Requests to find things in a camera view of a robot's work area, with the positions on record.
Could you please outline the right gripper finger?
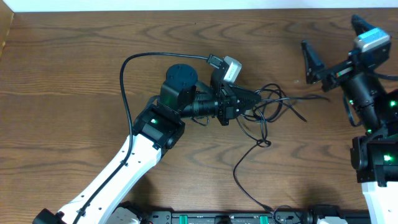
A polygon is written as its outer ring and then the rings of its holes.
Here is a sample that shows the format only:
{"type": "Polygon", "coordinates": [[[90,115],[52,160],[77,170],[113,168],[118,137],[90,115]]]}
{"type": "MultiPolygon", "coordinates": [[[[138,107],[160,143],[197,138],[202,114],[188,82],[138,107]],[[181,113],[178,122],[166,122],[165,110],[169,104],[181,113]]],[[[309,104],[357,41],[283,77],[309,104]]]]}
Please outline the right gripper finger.
{"type": "Polygon", "coordinates": [[[373,25],[366,22],[362,17],[357,14],[352,15],[351,25],[353,26],[353,29],[357,36],[375,28],[373,25]]]}
{"type": "Polygon", "coordinates": [[[305,62],[305,74],[307,84],[314,84],[323,79],[325,64],[322,62],[312,45],[306,40],[301,42],[305,62]]]}

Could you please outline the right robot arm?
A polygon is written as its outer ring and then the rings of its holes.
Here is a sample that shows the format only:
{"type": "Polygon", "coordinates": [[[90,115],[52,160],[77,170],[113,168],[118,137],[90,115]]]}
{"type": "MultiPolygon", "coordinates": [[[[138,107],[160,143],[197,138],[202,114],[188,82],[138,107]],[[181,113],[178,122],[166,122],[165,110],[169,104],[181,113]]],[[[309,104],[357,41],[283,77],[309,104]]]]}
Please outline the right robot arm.
{"type": "Polygon", "coordinates": [[[396,76],[376,73],[389,59],[391,37],[353,15],[356,33],[348,58],[326,67],[316,51],[302,41],[306,82],[322,83],[323,91],[340,87],[347,113],[354,111],[366,133],[352,140],[351,165],[361,184],[371,223],[397,223],[397,91],[388,93],[381,80],[396,76]]]}

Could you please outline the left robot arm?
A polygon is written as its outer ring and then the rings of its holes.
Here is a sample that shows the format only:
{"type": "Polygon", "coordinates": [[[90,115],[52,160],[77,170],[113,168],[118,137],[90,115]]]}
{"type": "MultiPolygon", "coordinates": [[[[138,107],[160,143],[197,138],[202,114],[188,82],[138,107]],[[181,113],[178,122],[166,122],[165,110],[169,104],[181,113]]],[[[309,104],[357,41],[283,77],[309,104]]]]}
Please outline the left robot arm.
{"type": "Polygon", "coordinates": [[[260,96],[234,84],[242,69],[226,58],[215,66],[209,85],[187,64],[172,65],[159,100],[130,121],[130,135],[111,162],[57,213],[43,209],[34,223],[107,223],[137,181],[174,147],[185,130],[183,118],[216,117],[226,126],[259,102],[260,96]]]}

